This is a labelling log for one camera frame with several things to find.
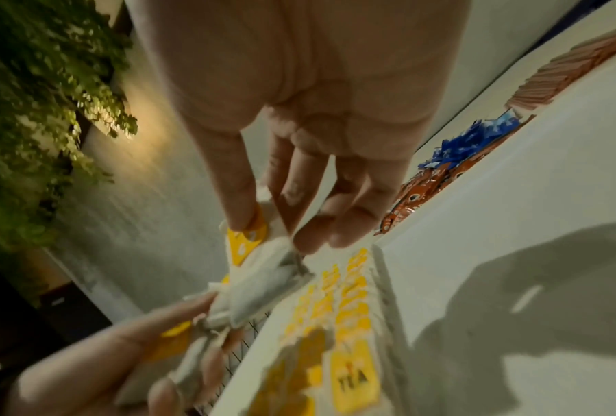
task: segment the hand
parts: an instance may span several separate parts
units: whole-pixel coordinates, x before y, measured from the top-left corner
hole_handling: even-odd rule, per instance
[[[177,416],[180,400],[168,378],[150,389],[147,405],[119,409],[114,397],[150,343],[164,331],[206,313],[213,300],[212,294],[153,311],[36,363],[12,386],[4,416]],[[198,401],[214,397],[223,379],[225,354],[240,340],[240,332],[233,332],[222,350],[207,353]]]
[[[295,235],[303,253],[377,226],[438,108],[469,0],[129,0],[233,230],[255,179],[240,130],[269,115],[271,189],[289,232],[330,156],[336,184]]]

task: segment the concrete wall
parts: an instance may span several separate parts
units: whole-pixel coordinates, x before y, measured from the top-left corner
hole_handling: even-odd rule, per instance
[[[475,1],[454,78],[432,131],[573,3]],[[111,140],[97,129],[90,132],[86,151],[114,174],[115,184],[93,187],[77,179],[60,215],[61,238],[52,250],[112,320],[200,291],[226,272],[217,230],[222,215],[197,151],[164,100],[135,36],[129,56],[132,67],[120,74],[119,82],[138,117],[139,133],[128,141]],[[244,139],[260,175],[267,154],[264,121],[249,126]],[[331,165],[316,201],[323,200],[333,183]],[[313,204],[308,216],[318,205]]]

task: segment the wall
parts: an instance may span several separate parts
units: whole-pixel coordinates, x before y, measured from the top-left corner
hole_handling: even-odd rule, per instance
[[[444,124],[506,65],[540,37],[574,0],[477,0],[441,111]],[[134,35],[132,67],[119,82],[139,120],[131,141],[93,129],[86,151],[114,174],[98,188],[77,179],[60,215],[62,238],[53,255],[111,320],[202,290],[226,272],[217,226],[221,211],[194,145],[154,81]],[[244,131],[251,164],[266,162],[266,126]],[[316,201],[334,183],[328,167]],[[308,216],[318,209],[308,210]]]

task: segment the green plant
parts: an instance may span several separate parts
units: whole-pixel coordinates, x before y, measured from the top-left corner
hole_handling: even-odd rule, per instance
[[[77,113],[105,123],[112,137],[136,133],[123,97],[105,81],[127,67],[129,45],[92,0],[0,0],[1,247],[51,241],[69,167],[108,178],[79,148]]]

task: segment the ivy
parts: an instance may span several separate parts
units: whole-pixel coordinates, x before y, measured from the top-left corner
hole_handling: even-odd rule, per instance
[[[72,183],[69,167],[108,180],[79,148],[77,113],[106,124],[111,137],[136,133],[124,97],[106,82],[127,68],[130,45],[94,1],[0,0],[0,246],[52,241],[51,211]]]

